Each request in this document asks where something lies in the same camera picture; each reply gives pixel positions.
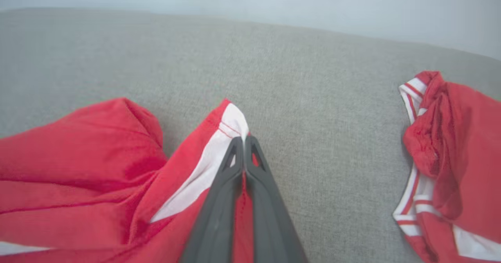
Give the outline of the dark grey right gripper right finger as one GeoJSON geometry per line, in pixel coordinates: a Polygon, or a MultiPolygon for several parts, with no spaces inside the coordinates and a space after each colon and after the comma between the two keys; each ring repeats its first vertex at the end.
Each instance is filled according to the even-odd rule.
{"type": "Polygon", "coordinates": [[[248,136],[244,150],[246,189],[252,199],[254,263],[308,263],[257,138],[248,136]]]}

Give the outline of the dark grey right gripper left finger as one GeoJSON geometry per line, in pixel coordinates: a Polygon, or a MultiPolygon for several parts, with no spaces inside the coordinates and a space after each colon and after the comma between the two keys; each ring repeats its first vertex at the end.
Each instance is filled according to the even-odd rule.
{"type": "Polygon", "coordinates": [[[236,200],[242,179],[243,140],[235,137],[199,211],[180,263],[232,263],[236,200]]]}

